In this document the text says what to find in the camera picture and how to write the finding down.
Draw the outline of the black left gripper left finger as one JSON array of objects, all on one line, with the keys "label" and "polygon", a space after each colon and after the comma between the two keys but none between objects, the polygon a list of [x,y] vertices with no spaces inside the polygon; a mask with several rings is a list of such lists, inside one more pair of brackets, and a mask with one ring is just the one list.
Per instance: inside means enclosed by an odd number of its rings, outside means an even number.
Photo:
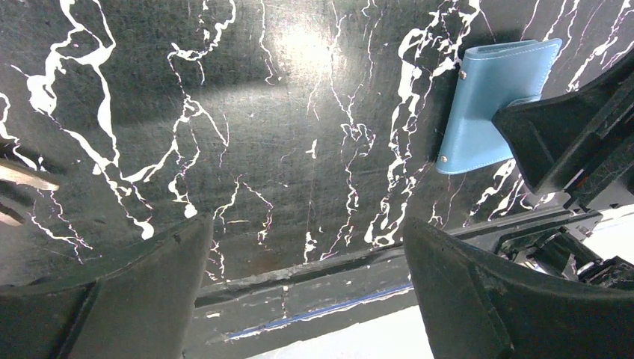
[{"label": "black left gripper left finger", "polygon": [[1,288],[3,358],[180,358],[213,237],[197,215],[111,258]]}]

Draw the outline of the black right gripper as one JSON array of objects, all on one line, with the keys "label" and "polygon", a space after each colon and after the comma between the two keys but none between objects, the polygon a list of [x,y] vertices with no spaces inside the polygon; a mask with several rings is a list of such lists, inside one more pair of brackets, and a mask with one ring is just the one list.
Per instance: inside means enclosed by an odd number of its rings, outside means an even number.
[{"label": "black right gripper", "polygon": [[616,246],[633,228],[633,55],[579,90],[503,108],[493,125],[523,178],[455,235],[553,277],[632,284],[633,247]]}]

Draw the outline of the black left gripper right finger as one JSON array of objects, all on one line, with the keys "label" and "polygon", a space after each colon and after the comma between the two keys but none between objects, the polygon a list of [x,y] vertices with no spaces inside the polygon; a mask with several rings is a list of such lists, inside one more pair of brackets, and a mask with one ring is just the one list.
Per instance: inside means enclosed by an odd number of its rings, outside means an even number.
[{"label": "black left gripper right finger", "polygon": [[567,279],[467,244],[417,218],[404,254],[436,358],[631,358],[633,265]]}]

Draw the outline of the blue leather card holder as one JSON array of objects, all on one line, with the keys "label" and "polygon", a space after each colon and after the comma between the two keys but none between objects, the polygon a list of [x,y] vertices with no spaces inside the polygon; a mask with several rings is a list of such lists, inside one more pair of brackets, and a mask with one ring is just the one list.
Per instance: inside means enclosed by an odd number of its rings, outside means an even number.
[{"label": "blue leather card holder", "polygon": [[536,102],[562,41],[522,40],[468,48],[461,62],[437,172],[464,174],[512,157],[493,125],[498,110]]}]

